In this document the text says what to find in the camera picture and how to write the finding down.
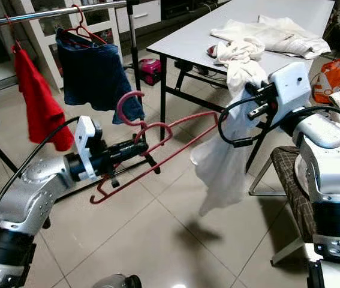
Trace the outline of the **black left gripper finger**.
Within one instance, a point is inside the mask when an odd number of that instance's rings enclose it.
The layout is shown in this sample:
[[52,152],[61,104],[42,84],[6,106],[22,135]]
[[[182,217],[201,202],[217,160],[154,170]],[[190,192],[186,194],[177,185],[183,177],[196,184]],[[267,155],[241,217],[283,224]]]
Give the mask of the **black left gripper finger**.
[[126,140],[115,145],[115,149],[117,149],[120,154],[142,154],[145,153],[148,148],[148,143],[144,140],[138,140],[137,142],[134,140]]
[[147,146],[126,146],[126,148],[121,148],[119,150],[119,162],[121,164],[124,161],[129,161],[134,157],[141,156],[147,150]]

